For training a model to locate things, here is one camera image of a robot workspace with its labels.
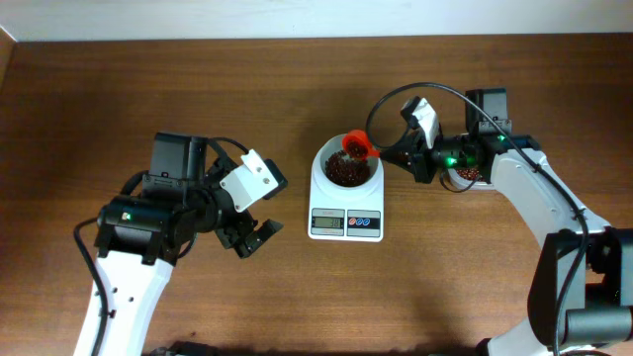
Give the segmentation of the orange plastic measuring scoop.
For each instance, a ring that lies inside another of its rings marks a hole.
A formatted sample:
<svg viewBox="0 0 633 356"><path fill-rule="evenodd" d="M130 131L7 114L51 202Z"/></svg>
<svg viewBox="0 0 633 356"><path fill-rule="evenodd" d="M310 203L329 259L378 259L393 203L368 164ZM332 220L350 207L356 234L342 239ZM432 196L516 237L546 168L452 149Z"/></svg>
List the orange plastic measuring scoop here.
<svg viewBox="0 0 633 356"><path fill-rule="evenodd" d="M351 158L356 160L380 157L380 152L370 142L367 133L361 130L352 130L347 133L342 139L342 147Z"/></svg>

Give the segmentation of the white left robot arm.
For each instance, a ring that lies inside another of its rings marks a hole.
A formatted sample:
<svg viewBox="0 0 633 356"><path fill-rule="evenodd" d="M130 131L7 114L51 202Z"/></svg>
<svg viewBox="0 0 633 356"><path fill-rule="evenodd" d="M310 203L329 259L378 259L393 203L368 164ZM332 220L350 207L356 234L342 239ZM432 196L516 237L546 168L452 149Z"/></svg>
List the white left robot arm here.
<svg viewBox="0 0 633 356"><path fill-rule="evenodd" d="M77 355L139 355L173 269L202 233L250 257L282 224L249 207L288 185L278 166L245 148L233 161L219 137L157 133L148 169L133 175L92 222L97 253L73 237L93 279Z"/></svg>

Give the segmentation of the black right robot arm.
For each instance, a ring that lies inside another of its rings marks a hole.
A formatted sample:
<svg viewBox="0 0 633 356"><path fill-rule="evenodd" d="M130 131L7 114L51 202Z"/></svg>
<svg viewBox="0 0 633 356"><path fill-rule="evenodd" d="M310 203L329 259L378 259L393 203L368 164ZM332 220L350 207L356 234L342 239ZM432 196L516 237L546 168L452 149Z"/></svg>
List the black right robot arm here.
<svg viewBox="0 0 633 356"><path fill-rule="evenodd" d="M504 195L534 234L540 257L527 317L483 340L479 355L598 355L632 339L632 231L588 209L551 168L539 143L514 135L502 89L471 90L466 131L445 136L419 97L401 109L406 128L380 156L421 183L435 173L476 168Z"/></svg>

